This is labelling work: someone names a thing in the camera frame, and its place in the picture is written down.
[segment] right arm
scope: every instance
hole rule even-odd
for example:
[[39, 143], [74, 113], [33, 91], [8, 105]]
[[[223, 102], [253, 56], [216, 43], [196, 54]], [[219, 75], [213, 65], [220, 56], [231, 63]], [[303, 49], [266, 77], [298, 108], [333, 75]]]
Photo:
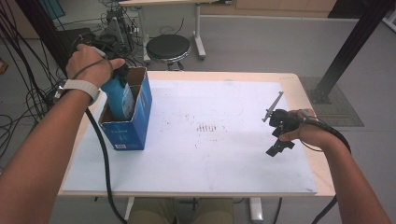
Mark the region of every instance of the right arm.
[[390, 223], [373, 189], [343, 142], [331, 133], [307, 124], [301, 124], [299, 129], [279, 136], [281, 141], [298, 138], [320, 147], [324, 152], [343, 223]]

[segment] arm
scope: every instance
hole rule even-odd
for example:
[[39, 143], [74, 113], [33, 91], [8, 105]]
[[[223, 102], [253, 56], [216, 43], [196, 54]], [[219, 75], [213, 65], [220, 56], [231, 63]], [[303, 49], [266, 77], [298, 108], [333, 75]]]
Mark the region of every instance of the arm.
[[[66, 67], [72, 77], [102, 58], [94, 49], [78, 45]], [[124, 60], [111, 61], [114, 68]], [[108, 62], [88, 68], [78, 79], [101, 87], [110, 77]], [[91, 96], [71, 90], [37, 124], [0, 175], [0, 223], [48, 223], [78, 127]]]
[[305, 124], [296, 131], [279, 136], [281, 141], [297, 138], [323, 150], [332, 173], [343, 223], [390, 223], [361, 169], [337, 137]]

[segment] spray bottle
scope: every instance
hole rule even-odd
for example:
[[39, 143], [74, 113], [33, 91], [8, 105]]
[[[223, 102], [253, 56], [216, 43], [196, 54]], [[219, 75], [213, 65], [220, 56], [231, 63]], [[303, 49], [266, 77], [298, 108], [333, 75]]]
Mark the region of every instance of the spray bottle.
[[130, 120], [134, 113], [134, 97], [126, 81], [128, 65], [114, 70], [113, 76], [102, 86], [107, 95], [107, 103], [116, 121]]

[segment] black stool seat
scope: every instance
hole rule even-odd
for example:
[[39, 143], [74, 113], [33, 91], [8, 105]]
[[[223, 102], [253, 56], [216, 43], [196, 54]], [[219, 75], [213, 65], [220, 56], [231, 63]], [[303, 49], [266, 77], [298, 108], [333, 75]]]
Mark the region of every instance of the black stool seat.
[[148, 56], [153, 61], [175, 63], [190, 53], [190, 41], [181, 35], [159, 35], [146, 45]]

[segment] white paper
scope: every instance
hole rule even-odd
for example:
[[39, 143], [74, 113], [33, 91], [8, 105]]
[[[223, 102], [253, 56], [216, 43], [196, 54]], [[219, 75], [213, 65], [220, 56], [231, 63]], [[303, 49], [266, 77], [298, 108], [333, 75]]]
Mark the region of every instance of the white paper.
[[[314, 194], [313, 176], [299, 141], [275, 157], [268, 108], [278, 83], [151, 80], [146, 147], [116, 151], [106, 139], [115, 192], [175, 194]], [[106, 97], [100, 99], [96, 119]], [[276, 108], [288, 110], [281, 98]], [[63, 190], [105, 191], [102, 151], [87, 129]]]

